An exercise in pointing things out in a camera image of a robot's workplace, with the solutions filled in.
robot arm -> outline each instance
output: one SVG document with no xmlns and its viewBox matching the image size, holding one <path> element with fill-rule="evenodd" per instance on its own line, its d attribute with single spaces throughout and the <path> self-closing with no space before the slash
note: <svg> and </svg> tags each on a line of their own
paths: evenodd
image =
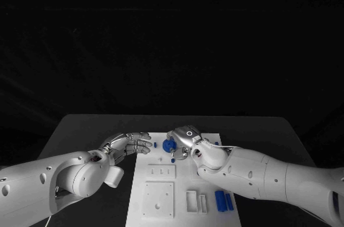
<svg viewBox="0 0 344 227">
<path fill-rule="evenodd" d="M 296 165 L 257 151 L 214 145 L 192 126 L 169 131 L 169 138 L 178 147 L 171 156 L 191 156 L 207 182 L 245 198 L 286 202 L 332 227 L 344 227 L 344 168 Z"/>
<path fill-rule="evenodd" d="M 117 133 L 97 150 L 77 151 L 0 170 L 0 225 L 28 227 L 71 203 L 91 196 L 101 183 L 116 188 L 123 170 L 114 166 L 132 153 L 146 154 L 148 133 Z"/>
</svg>

blue cylinder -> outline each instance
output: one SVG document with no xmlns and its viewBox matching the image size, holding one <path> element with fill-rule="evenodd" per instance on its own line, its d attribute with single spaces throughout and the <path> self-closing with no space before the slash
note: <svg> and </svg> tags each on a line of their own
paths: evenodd
<svg viewBox="0 0 344 227">
<path fill-rule="evenodd" d="M 227 211 L 224 192 L 222 191 L 215 191 L 214 192 L 214 197 L 215 197 L 217 211 L 220 211 L 220 212 Z"/>
<path fill-rule="evenodd" d="M 165 139 L 162 142 L 162 149 L 165 152 L 171 152 L 171 148 L 176 149 L 176 143 L 172 139 L 169 139 L 169 141 Z"/>
<path fill-rule="evenodd" d="M 225 199 L 227 199 L 227 208 L 228 208 L 230 211 L 232 211 L 234 208 L 232 208 L 231 198 L 230 198 L 228 194 L 225 194 Z"/>
</svg>

gray table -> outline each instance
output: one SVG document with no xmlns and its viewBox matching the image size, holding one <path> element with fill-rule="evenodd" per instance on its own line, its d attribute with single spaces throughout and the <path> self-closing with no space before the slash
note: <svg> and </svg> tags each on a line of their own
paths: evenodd
<svg viewBox="0 0 344 227">
<path fill-rule="evenodd" d="M 61 119 L 37 159 L 93 150 L 116 132 L 168 132 L 186 124 L 199 132 L 220 133 L 222 145 L 235 145 L 280 161 L 315 166 L 289 123 L 279 117 L 70 114 Z M 125 226 L 135 160 L 136 156 L 130 155 L 117 165 L 125 171 L 117 188 L 103 184 L 89 198 L 51 216 L 48 227 Z M 243 227 L 327 226 L 286 203 L 234 197 Z M 45 221 L 32 227 L 42 227 Z"/>
</svg>

white platform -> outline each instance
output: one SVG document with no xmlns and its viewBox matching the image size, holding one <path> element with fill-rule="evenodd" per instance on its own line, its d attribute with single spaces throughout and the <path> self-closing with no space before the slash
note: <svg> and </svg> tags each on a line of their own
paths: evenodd
<svg viewBox="0 0 344 227">
<path fill-rule="evenodd" d="M 215 185 L 202 181 L 198 176 L 194 176 L 192 168 L 189 166 L 189 157 L 171 163 L 171 154 L 162 150 L 162 141 L 166 134 L 149 132 L 152 139 L 150 143 L 156 143 L 156 148 L 150 147 L 150 152 L 146 155 L 137 154 L 135 173 L 130 188 L 130 200 L 126 215 L 126 227 L 240 227 L 238 214 L 234 203 L 232 193 L 218 188 Z M 201 136 L 209 142 L 220 142 L 220 136 L 215 133 L 202 133 Z M 152 179 L 146 175 L 146 165 L 173 165 L 175 166 L 175 179 L 162 180 Z M 171 219 L 145 218 L 142 217 L 145 182 L 172 182 L 173 183 L 173 212 Z M 198 214 L 189 214 L 185 210 L 185 191 L 195 191 L 196 200 L 198 195 L 205 195 L 205 209 L 207 214 L 199 213 L 199 206 L 196 208 Z M 218 212 L 215 207 L 214 191 L 222 190 L 230 194 L 232 211 Z"/>
</svg>

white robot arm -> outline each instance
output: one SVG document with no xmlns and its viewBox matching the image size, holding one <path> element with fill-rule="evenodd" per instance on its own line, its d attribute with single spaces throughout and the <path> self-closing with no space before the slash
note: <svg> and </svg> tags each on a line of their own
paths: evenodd
<svg viewBox="0 0 344 227">
<path fill-rule="evenodd" d="M 0 226 L 28 227 L 97 191 L 116 188 L 132 153 L 146 154 L 148 133 L 117 133 L 97 150 L 77 151 L 0 169 Z"/>
<path fill-rule="evenodd" d="M 286 202 L 332 227 L 344 227 L 344 168 L 296 165 L 257 151 L 214 145 L 191 125 L 169 131 L 171 138 L 172 158 L 191 155 L 207 182 L 245 198 Z"/>
</svg>

